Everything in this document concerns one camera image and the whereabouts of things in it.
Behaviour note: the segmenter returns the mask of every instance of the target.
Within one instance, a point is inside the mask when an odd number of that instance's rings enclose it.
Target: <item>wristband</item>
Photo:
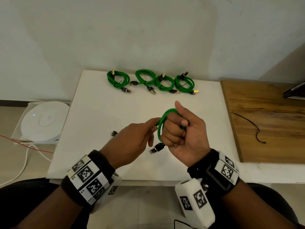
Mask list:
[[[239,170],[222,152],[211,149],[199,162],[188,168],[192,178],[203,178],[209,189],[221,197],[229,193],[239,181]]]
[[[68,170],[61,188],[78,205],[92,205],[113,183],[114,171],[106,157],[93,150]]]

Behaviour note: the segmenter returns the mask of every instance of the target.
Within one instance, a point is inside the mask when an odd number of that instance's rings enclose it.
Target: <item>white table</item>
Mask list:
[[[205,120],[211,148],[224,152],[239,166],[246,182],[304,183],[305,165],[240,163],[220,82],[195,80],[196,95],[171,94],[156,88],[151,94],[143,85],[128,86],[132,94],[114,88],[106,72],[84,70],[79,79],[68,116],[57,144],[47,178],[62,179],[67,170],[93,149],[102,148],[112,131],[130,123],[145,122],[174,108],[175,100]],[[154,145],[159,141],[155,133]],[[165,147],[156,154],[149,147],[132,164],[117,172],[125,185],[172,186],[189,178],[187,167]]]

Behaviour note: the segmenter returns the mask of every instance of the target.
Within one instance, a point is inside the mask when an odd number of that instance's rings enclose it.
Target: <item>black wire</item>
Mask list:
[[[180,220],[178,220],[178,219],[175,219],[175,220],[173,221],[173,229],[176,229],[176,224],[175,224],[175,222],[183,223],[184,225],[187,225],[187,226],[189,226],[190,228],[193,228],[193,227],[191,227],[190,225],[188,225],[187,223],[182,222],[182,221],[180,221]]]
[[[263,144],[266,144],[266,142],[265,141],[261,141],[260,139],[258,139],[257,138],[257,134],[260,132],[260,129],[259,129],[259,127],[257,127],[257,125],[255,124],[255,123],[253,123],[251,120],[249,120],[249,119],[247,119],[246,117],[243,117],[243,116],[241,116],[241,115],[239,115],[239,114],[237,114],[237,113],[235,113],[235,112],[231,112],[231,113],[233,113],[233,114],[235,114],[235,115],[237,115],[237,116],[239,116],[239,117],[241,117],[241,118],[244,118],[245,120],[247,120],[247,121],[249,121],[250,123],[252,123],[256,128],[257,128],[257,130],[258,130],[258,132],[256,133],[256,139],[259,141],[259,142],[261,142],[261,143],[263,143]]]

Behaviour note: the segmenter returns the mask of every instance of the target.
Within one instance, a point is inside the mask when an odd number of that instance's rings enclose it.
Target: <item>forearm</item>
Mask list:
[[[288,219],[266,204],[242,180],[222,197],[224,206],[241,228],[297,228]]]
[[[68,229],[82,208],[58,187],[19,223],[18,229]]]

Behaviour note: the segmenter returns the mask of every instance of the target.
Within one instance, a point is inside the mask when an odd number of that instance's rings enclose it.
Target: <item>white box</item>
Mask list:
[[[21,133],[21,122],[24,118],[24,116],[30,111],[32,110],[34,107],[36,107],[37,105],[39,104],[43,104],[43,103],[46,103],[46,102],[30,102],[28,103],[28,106],[27,108],[25,109],[25,111],[23,112],[12,136],[11,136],[11,139],[13,140],[16,140],[18,142],[20,142],[21,144],[26,144],[26,145],[37,145],[37,144],[57,144],[58,140],[56,141],[53,141],[53,142],[48,142],[48,143],[41,143],[41,142],[33,142],[31,140],[29,140],[28,138],[26,138],[24,135],[22,135]],[[68,102],[63,102],[65,103],[66,105],[70,106],[71,103],[68,103]]]

